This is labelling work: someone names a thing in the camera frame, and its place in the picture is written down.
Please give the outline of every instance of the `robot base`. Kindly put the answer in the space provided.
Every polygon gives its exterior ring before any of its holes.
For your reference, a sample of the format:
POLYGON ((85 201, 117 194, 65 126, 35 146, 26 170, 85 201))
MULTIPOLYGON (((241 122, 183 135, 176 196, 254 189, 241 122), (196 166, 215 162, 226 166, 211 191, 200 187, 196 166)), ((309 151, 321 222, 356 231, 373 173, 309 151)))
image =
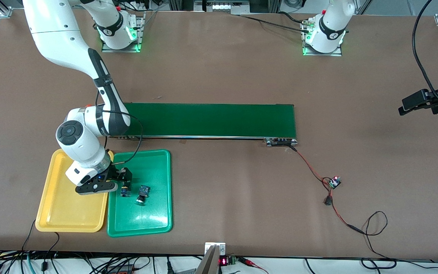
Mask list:
POLYGON ((319 24, 318 14, 316 17, 309 18, 306 21, 303 21, 300 24, 300 29, 308 30, 309 33, 302 33, 302 52, 304 56, 342 56, 342 50, 341 50, 341 44, 342 44, 342 38, 339 42, 339 45, 337 45, 337 48, 328 53, 322 53, 318 52, 317 50, 313 49, 309 43, 306 41, 311 41, 311 38, 313 39, 313 31, 315 30, 315 26, 319 24))
POLYGON ((122 49, 111 49, 104 42, 102 42, 101 51, 102 52, 140 52, 141 51, 141 42, 143 41, 143 28, 144 28, 144 19, 146 17, 146 13, 143 14, 142 17, 131 14, 132 18, 136 19, 132 22, 132 28, 127 29, 129 37, 131 39, 135 39, 131 44, 122 49))

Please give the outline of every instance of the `white floor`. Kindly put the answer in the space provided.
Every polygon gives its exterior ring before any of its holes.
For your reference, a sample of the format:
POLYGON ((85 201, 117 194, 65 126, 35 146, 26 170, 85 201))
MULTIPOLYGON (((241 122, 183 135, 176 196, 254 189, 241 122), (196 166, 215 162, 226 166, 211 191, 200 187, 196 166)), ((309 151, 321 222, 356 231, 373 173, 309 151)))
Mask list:
MULTIPOLYGON (((266 269, 270 274, 311 274, 306 266, 305 260, 301 258, 249 258, 255 264, 266 269)), ((107 262, 107 259, 91 259, 92 265, 97 267, 98 265, 107 262)), ((142 267, 148 262, 146 257, 139 258, 136 261, 135 267, 142 267)), ((170 262, 174 271, 182 272, 190 269, 195 269, 200 260, 194 257, 170 257, 170 262)), ((23 262, 23 268, 25 273, 30 273, 26 260, 23 262)), ((42 260, 32 260, 33 268, 37 274, 42 273, 40 271, 40 265, 42 260)), ((49 269, 45 272, 47 274, 56 274, 52 264, 49 263, 49 269)), ((59 274, 87 274, 92 271, 90 266, 84 260, 78 259, 59 259, 54 260, 54 263, 59 271, 59 274)), ((326 259, 309 259, 309 264, 315 271, 315 274, 375 274, 376 270, 368 270, 362 267, 359 260, 326 260, 326 259)), ((379 262, 379 266, 386 266, 389 263, 379 262)), ((438 263, 419 263, 425 267, 438 267, 438 263)), ((167 258, 155 257, 155 268, 157 274, 167 273, 167 258)), ((254 269, 247 267, 243 264, 236 264, 231 266, 222 267, 224 274, 230 274, 236 271, 240 271, 240 274, 264 274, 260 269, 254 269)), ((438 274, 438 269, 422 269, 409 263, 399 262, 398 266, 390 270, 381 270, 382 273, 387 274, 438 274)), ((9 274, 20 274, 21 269, 18 264, 14 264, 9 274)), ((153 274, 153 264, 150 263, 143 269, 135 272, 136 274, 153 274)))

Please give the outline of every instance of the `cable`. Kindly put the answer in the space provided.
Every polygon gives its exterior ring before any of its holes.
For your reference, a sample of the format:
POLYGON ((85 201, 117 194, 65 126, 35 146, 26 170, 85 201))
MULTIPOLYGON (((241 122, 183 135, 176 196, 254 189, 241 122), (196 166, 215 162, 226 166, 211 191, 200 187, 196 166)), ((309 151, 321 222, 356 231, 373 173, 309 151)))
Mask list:
POLYGON ((415 61, 417 61, 417 65, 419 66, 420 70, 422 71, 422 75, 424 76, 424 79, 427 82, 427 85, 429 86, 430 91, 438 99, 438 93, 433 88, 433 85, 432 85, 431 81, 429 80, 429 77, 427 76, 427 73, 426 73, 426 71, 424 69, 424 66, 422 66, 422 63, 420 62, 419 55, 417 54, 417 49, 415 47, 415 34, 417 32, 417 27, 419 26, 420 18, 422 17, 422 14, 424 13, 425 9, 427 8, 427 6, 431 2, 432 2, 432 0, 428 0, 425 3, 425 5, 422 7, 422 9, 419 12, 419 15, 417 16, 417 19, 415 19, 415 24, 413 26, 413 31, 412 31, 412 51, 413 51, 413 56, 415 57, 415 61))
POLYGON ((254 265, 253 267, 254 267, 254 268, 257 268, 257 269, 261 269, 261 270, 263 270, 264 272, 266 272, 266 274, 270 274, 270 273, 268 273, 268 271, 266 271, 265 269, 263 269, 263 268, 261 268, 261 267, 259 267, 259 266, 257 266, 257 265, 254 265))
POLYGON ((136 147, 136 149, 135 149, 133 155, 132 155, 128 160, 125 160, 125 161, 122 161, 122 162, 117 162, 117 163, 112 163, 111 165, 125 164, 125 163, 129 162, 130 160, 132 160, 132 158, 134 158, 134 156, 135 156, 136 153, 138 152, 138 149, 140 149, 141 141, 143 140, 143 124, 140 122, 140 120, 139 120, 138 118, 136 118, 136 116, 131 115, 131 114, 126 113, 126 112, 113 111, 113 110, 102 110, 102 112, 117 113, 117 114, 121 114, 121 115, 128 115, 128 116, 130 116, 131 118, 135 119, 135 120, 140 124, 140 126, 141 126, 140 141, 138 142, 138 146, 136 147))
MULTIPOLYGON (((304 158, 304 157, 299 153, 299 151, 297 151, 297 149, 294 148, 293 146, 289 146, 289 147, 290 147, 291 149, 293 149, 294 151, 296 151, 297 154, 300 155, 300 157, 304 160, 304 162, 309 166, 309 169, 311 170, 312 174, 316 177, 316 179, 321 180, 321 182, 323 182, 323 185, 324 185, 324 187, 325 187, 324 179, 326 179, 327 177, 322 177, 322 178, 320 178, 320 175, 319 175, 319 174, 313 169, 313 167, 312 167, 312 166, 310 165, 310 163, 306 160, 306 158, 304 158)), ((383 258, 385 258, 385 259, 387 259, 387 260, 393 262, 393 265, 391 265, 391 266, 388 266, 388 267, 379 267, 379 266, 378 266, 378 265, 377 265, 372 259, 370 259, 370 258, 361 258, 361 264, 363 265, 363 267, 365 267, 365 268, 367 268, 367 269, 371 269, 371 270, 374 270, 374 269, 375 269, 379 274, 381 274, 381 271, 380 271, 381 269, 393 269, 393 268, 395 268, 396 265, 397 265, 397 262, 407 262, 407 263, 410 263, 410 264, 413 264, 413 265, 416 265, 416 266, 422 267, 422 268, 424 268, 424 269, 438 269, 438 267, 436 267, 436 266, 433 266, 433 267, 424 267, 424 266, 421 266, 421 265, 419 265, 419 264, 412 263, 412 262, 410 262, 410 261, 400 260, 400 259, 395 259, 395 258, 390 258, 390 257, 387 257, 387 256, 385 256, 385 255, 383 255, 383 254, 381 254, 381 253, 375 251, 374 248, 373 248, 373 246, 372 246, 372 244, 371 244, 370 236, 377 236, 377 235, 381 234, 381 233, 384 231, 384 229, 386 229, 386 227, 388 226, 388 217, 386 216, 386 214, 385 214, 383 211, 381 211, 381 210, 378 210, 378 211, 376 211, 375 213, 371 214, 370 217, 366 220, 366 228, 365 228, 365 230, 363 231, 363 230, 361 230, 361 229, 358 229, 358 228, 357 228, 356 226, 354 226, 354 225, 348 224, 348 223, 342 218, 342 216, 339 214, 339 212, 337 211, 336 207, 334 206, 334 201, 333 201, 333 198, 332 198, 332 189, 328 189, 328 195, 327 195, 327 197, 330 198, 330 201, 331 201, 331 203, 332 203, 332 204, 331 204, 331 205, 332 205, 332 208, 334 209, 334 212, 336 213, 336 215, 337 215, 337 217, 339 218, 339 220, 341 220, 341 222, 343 222, 344 225, 346 225, 346 226, 349 227, 350 229, 352 229, 352 230, 354 230, 355 232, 358 232, 358 233, 360 233, 360 234, 362 234, 363 236, 366 237, 366 240, 367 240, 367 242, 368 242, 368 247, 369 247, 369 249, 370 249, 371 252, 373 252, 373 253, 375 253, 376 255, 381 256, 381 257, 383 257, 383 258), (376 232, 376 233, 369 233, 369 232, 368 232, 368 229, 370 228, 371 219, 372 219, 373 217, 375 217, 375 216, 376 216, 377 214, 379 214, 379 213, 383 215, 383 217, 384 217, 384 219, 385 219, 385 224, 384 224, 384 226, 382 227, 382 229, 379 230, 379 232, 376 232), (374 265, 374 267, 369 267, 369 266, 365 265, 365 263, 364 263, 365 260, 370 261, 370 262, 374 265)), ((243 262, 243 261, 241 261, 241 260, 240 260, 240 257, 238 257, 238 261, 239 261, 239 262, 242 262, 242 263, 244 263, 244 264, 246 264, 246 265, 248 265, 247 262, 243 262)))
POLYGON ((309 170, 311 171, 311 173, 314 175, 314 177, 320 181, 322 183, 322 185, 324 186, 324 188, 330 193, 331 189, 329 188, 329 184, 327 182, 324 182, 324 179, 329 177, 320 177, 320 175, 314 170, 314 168, 310 165, 310 163, 306 160, 306 158, 293 146, 289 146, 293 151, 297 152, 297 154, 304 160, 304 162, 307 164, 307 166, 309 167, 309 170))
POLYGON ((175 274, 173 270, 172 263, 170 262, 170 257, 167 256, 167 274, 175 274))
POLYGON ((285 12, 285 11, 280 11, 280 12, 278 12, 278 14, 284 14, 284 15, 286 15, 286 16, 288 17, 288 19, 294 21, 295 23, 299 23, 299 24, 301 24, 302 21, 304 21, 304 20, 297 20, 297 19, 293 18, 292 16, 290 16, 290 14, 288 14, 288 13, 285 12))
POLYGON ((32 234, 32 230, 33 230, 33 226, 35 225, 35 222, 37 221, 37 219, 33 220, 32 222, 32 226, 30 227, 30 232, 28 232, 28 236, 26 236, 25 241, 23 242, 23 245, 21 246, 21 251, 25 250, 25 245, 26 242, 28 242, 28 239, 30 238, 30 235, 32 234))
POLYGON ((157 274, 157 270, 155 268, 155 257, 151 257, 153 259, 153 273, 157 274))
POLYGON ((57 270, 57 267, 54 264, 54 258, 50 257, 50 262, 52 262, 52 266, 54 267, 55 273, 59 274, 59 271, 57 270))
POLYGON ((284 29, 299 31, 299 32, 303 32, 303 33, 309 33, 308 30, 296 29, 296 28, 292 28, 292 27, 288 27, 288 26, 283 26, 283 25, 280 25, 280 24, 275 24, 275 23, 271 23, 271 22, 268 22, 268 21, 264 21, 264 20, 261 20, 261 19, 258 19, 258 18, 253 18, 253 17, 249 17, 249 16, 240 16, 240 15, 238 15, 238 16, 242 17, 242 18, 247 18, 247 19, 258 21, 258 22, 262 22, 262 23, 265 23, 265 24, 269 24, 269 25, 272 25, 272 26, 277 26, 277 27, 284 28, 284 29))
MULTIPOLYGON (((140 258, 140 257, 138 257, 138 258, 136 258, 136 260, 134 260, 133 266, 134 266, 134 264, 136 263, 136 261, 137 261, 139 258, 140 258)), ((147 257, 147 258, 148 258, 148 263, 146 263, 146 264, 145 264, 144 266, 142 266, 142 267, 138 267, 138 268, 136 268, 135 271, 138 271, 138 270, 140 270, 140 269, 143 269, 143 268, 145 268, 147 265, 150 264, 150 262, 151 262, 150 257, 147 257)))
POLYGON ((30 268, 30 272, 32 274, 37 274, 37 273, 35 273, 35 270, 33 269, 33 265, 30 261, 30 253, 29 252, 26 254, 26 260, 28 261, 28 267, 30 268))
POLYGON ((313 272, 313 270, 312 270, 312 267, 310 267, 309 260, 307 260, 307 258, 304 258, 304 259, 305 259, 305 262, 307 263, 307 267, 309 268, 310 272, 312 272, 312 274, 315 274, 315 272, 313 272))
POLYGON ((42 262, 42 272, 43 273, 45 273, 45 268, 43 268, 43 265, 45 265, 45 267, 46 267, 46 264, 47 264, 47 255, 48 255, 48 253, 50 253, 50 251, 55 247, 55 245, 59 242, 59 240, 60 240, 60 235, 57 233, 57 232, 54 232, 56 235, 57 235, 57 241, 55 241, 55 243, 49 248, 49 250, 47 251, 47 253, 45 253, 45 256, 43 257, 43 262, 42 262))
POLYGON ((244 265, 247 265, 248 267, 254 267, 254 268, 257 268, 257 269, 261 269, 264 272, 266 272, 266 274, 269 274, 268 271, 266 271, 264 268, 259 267, 257 264, 255 264, 251 260, 246 259, 245 257, 236 256, 236 258, 238 259, 238 262, 240 262, 240 263, 242 263, 244 265))

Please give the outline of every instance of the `black cable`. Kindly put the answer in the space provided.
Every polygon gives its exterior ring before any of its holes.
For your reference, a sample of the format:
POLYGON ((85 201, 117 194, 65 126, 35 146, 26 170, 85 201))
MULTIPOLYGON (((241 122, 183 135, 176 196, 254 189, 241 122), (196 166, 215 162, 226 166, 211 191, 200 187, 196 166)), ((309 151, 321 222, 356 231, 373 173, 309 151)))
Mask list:
POLYGON ((120 165, 120 164, 125 164, 125 163, 131 161, 132 158, 134 158, 134 156, 136 155, 136 153, 137 153, 138 150, 140 149, 141 141, 143 140, 143 124, 141 123, 141 121, 140 121, 138 118, 136 118, 136 116, 131 115, 131 114, 126 113, 126 112, 114 111, 114 110, 102 110, 102 112, 117 113, 117 114, 121 114, 121 115, 128 115, 128 116, 130 116, 131 118, 135 119, 135 120, 140 124, 140 126, 141 126, 140 140, 139 140, 139 142, 138 142, 138 146, 136 147, 136 149, 135 149, 133 155, 132 155, 128 160, 124 160, 124 161, 122 161, 122 162, 117 162, 117 163, 112 163, 111 165, 120 165))
MULTIPOLYGON (((313 171, 313 169, 311 168, 311 166, 310 166, 310 164, 306 161, 306 159, 297 151, 297 149, 296 148, 294 148, 293 146, 289 146, 292 150, 294 150, 295 152, 297 152, 300 156, 301 156, 301 158, 305 161, 305 163, 309 166, 309 169, 311 170, 311 172, 312 172, 312 174, 317 178, 317 179, 319 179, 318 177, 317 177, 317 175, 315 175, 315 172, 313 171)), ((397 262, 407 262, 407 263, 410 263, 410 264, 413 264, 413 265, 416 265, 416 266, 419 266, 419 267, 422 267, 422 268, 424 268, 424 269, 438 269, 438 267, 424 267, 424 266, 421 266, 421 265, 419 265, 419 264, 415 264, 415 263, 412 263, 412 262, 410 262, 410 261, 406 261, 406 260, 400 260, 400 259, 394 259, 394 258, 390 258, 390 257, 387 257, 387 256, 385 256, 385 255, 383 255, 383 254, 381 254, 381 253, 379 253, 379 252, 376 252, 375 250, 374 250, 374 248, 373 248, 373 246, 372 246, 372 244, 371 244, 371 240, 370 240, 370 236, 377 236, 377 235, 379 235, 379 234, 381 234, 383 231, 384 231, 384 229, 386 229, 386 227, 388 226, 388 217, 386 216, 386 214, 383 212, 383 211, 381 211, 381 210, 378 210, 378 211, 376 211, 375 213, 373 213, 372 215, 370 215, 370 217, 367 219, 367 221, 366 221, 366 228, 365 228, 365 230, 364 231, 362 231, 361 229, 358 229, 356 226, 354 226, 354 225, 351 225, 351 224, 348 224, 347 222, 345 222, 344 221, 344 219, 341 217, 341 215, 337 212, 337 209, 335 208, 335 206, 334 206, 334 202, 333 202, 333 200, 332 200, 332 195, 331 195, 331 192, 329 192, 329 196, 328 197, 330 197, 330 199, 331 199, 331 202, 332 202, 332 208, 334 209, 334 211, 335 211, 335 213, 336 213, 336 215, 337 215, 337 217, 339 217, 339 219, 347 226, 347 227, 349 227, 350 229, 352 229, 352 230, 354 230, 355 232, 358 232, 358 233, 360 233, 360 234, 362 234, 363 236, 365 236, 366 237, 366 240, 367 240, 367 242, 368 242, 368 247, 369 247, 369 249, 370 249, 370 251, 372 251, 373 253, 375 253, 376 255, 378 255, 378 256, 381 256, 381 257, 383 257, 383 258, 385 258, 385 259, 387 259, 387 260, 389 260, 389 261, 391 261, 391 262, 393 262, 393 265, 391 265, 391 266, 388 266, 388 267, 379 267, 372 259, 370 259, 370 258, 362 258, 361 259, 361 264, 363 265, 363 267, 365 267, 365 268, 367 268, 367 269, 371 269, 371 270, 376 270, 379 274, 381 273, 381 269, 393 269, 393 268, 395 268, 396 267, 396 265, 397 265, 397 262), (379 231, 379 232, 376 232, 376 233, 368 233, 368 229, 370 228, 370 222, 371 222, 371 219, 374 217, 374 216, 376 216, 377 214, 379 214, 379 213, 381 213, 383 216, 384 216, 384 219, 385 219, 385 224, 384 224, 384 226, 382 227, 382 229, 379 231), (367 266, 367 265, 365 265, 365 263, 364 263, 364 260, 369 260, 373 265, 374 265, 374 267, 369 267, 369 266, 367 266)))
POLYGON ((96 269, 94 268, 94 266, 92 265, 92 262, 89 260, 89 258, 87 257, 87 254, 84 253, 85 261, 87 262, 87 264, 90 266, 90 268, 92 269, 93 272, 96 271, 96 269))
POLYGON ((59 243, 60 241, 60 235, 57 232, 54 232, 57 235, 57 241, 55 241, 55 243, 48 249, 47 253, 45 254, 45 256, 43 257, 43 263, 42 264, 46 264, 46 260, 47 260, 47 255, 48 253, 50 253, 50 251, 52 251, 52 249, 55 247, 55 245, 57 243, 59 243))
POLYGON ((52 266, 54 267, 55 273, 59 274, 59 271, 57 270, 57 267, 54 264, 54 258, 50 257, 50 262, 52 262, 52 266))
POLYGON ((148 258, 148 263, 146 263, 146 264, 145 264, 144 266, 142 266, 142 267, 138 267, 138 268, 136 268, 136 269, 135 269, 136 271, 145 268, 147 265, 149 265, 149 264, 151 263, 151 259, 150 259, 150 257, 147 257, 147 258, 148 258))
POLYGON ((288 19, 294 21, 295 23, 299 23, 299 24, 301 24, 302 21, 304 21, 304 20, 297 20, 297 19, 293 18, 292 16, 290 16, 290 14, 288 14, 288 13, 285 12, 285 11, 280 11, 280 12, 278 12, 278 14, 284 14, 284 15, 286 15, 286 16, 288 17, 288 19))
POLYGON ((21 246, 21 251, 25 250, 25 245, 26 242, 28 242, 28 239, 30 238, 30 235, 32 234, 32 230, 33 230, 33 226, 35 225, 35 222, 37 221, 37 219, 33 220, 32 222, 32 226, 30 227, 30 232, 28 232, 28 236, 26 236, 25 241, 23 242, 23 245, 21 246))
POLYGON ((249 17, 249 16, 239 16, 239 17, 255 20, 255 21, 258 21, 258 22, 262 22, 262 23, 269 24, 269 25, 272 25, 272 26, 277 26, 277 27, 284 28, 284 29, 299 31, 299 32, 303 32, 303 33, 309 33, 308 30, 296 29, 296 28, 292 28, 292 27, 288 27, 288 26, 283 26, 283 25, 280 25, 280 24, 275 24, 275 23, 271 23, 271 22, 268 22, 268 21, 264 21, 264 20, 261 20, 261 19, 258 19, 258 18, 253 18, 253 17, 249 17))
POLYGON ((424 13, 425 9, 427 8, 427 6, 431 2, 432 2, 432 0, 428 0, 425 3, 425 5, 422 7, 422 9, 419 12, 419 15, 417 16, 417 19, 415 19, 415 24, 413 26, 413 31, 412 31, 412 51, 413 51, 413 56, 415 57, 415 61, 417 61, 417 65, 419 66, 420 70, 422 71, 422 75, 424 76, 424 79, 427 82, 427 85, 429 86, 430 91, 438 99, 438 93, 433 88, 433 85, 432 85, 431 81, 429 80, 429 77, 427 76, 427 73, 424 69, 424 66, 422 66, 422 63, 420 62, 419 55, 417 54, 417 49, 415 47, 415 33, 417 32, 417 26, 419 26, 420 18, 422 17, 422 14, 424 13))
POLYGON ((155 268, 155 257, 151 257, 153 259, 153 273, 157 274, 157 270, 155 268))
POLYGON ((304 259, 305 259, 305 262, 307 263, 307 267, 309 268, 310 272, 312 272, 312 274, 315 274, 315 272, 313 272, 313 270, 312 270, 312 267, 310 267, 309 260, 307 260, 307 258, 304 258, 304 259))

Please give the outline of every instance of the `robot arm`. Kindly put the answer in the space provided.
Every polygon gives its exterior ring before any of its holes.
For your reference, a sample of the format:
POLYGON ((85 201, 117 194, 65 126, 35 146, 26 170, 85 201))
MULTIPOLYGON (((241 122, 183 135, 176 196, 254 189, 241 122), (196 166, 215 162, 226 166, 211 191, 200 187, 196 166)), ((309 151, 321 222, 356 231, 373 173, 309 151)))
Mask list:
MULTIPOLYGON (((80 0, 80 3, 92 11, 96 24, 101 24, 100 32, 108 34, 106 43, 125 47, 132 42, 124 29, 123 15, 111 0, 80 0)), ((56 132, 60 147, 74 160, 66 175, 81 186, 107 170, 111 163, 97 136, 123 134, 130 125, 130 117, 125 114, 127 109, 104 61, 82 38, 68 0, 23 0, 23 4, 40 53, 57 65, 89 75, 104 101, 103 105, 71 110, 56 132)))

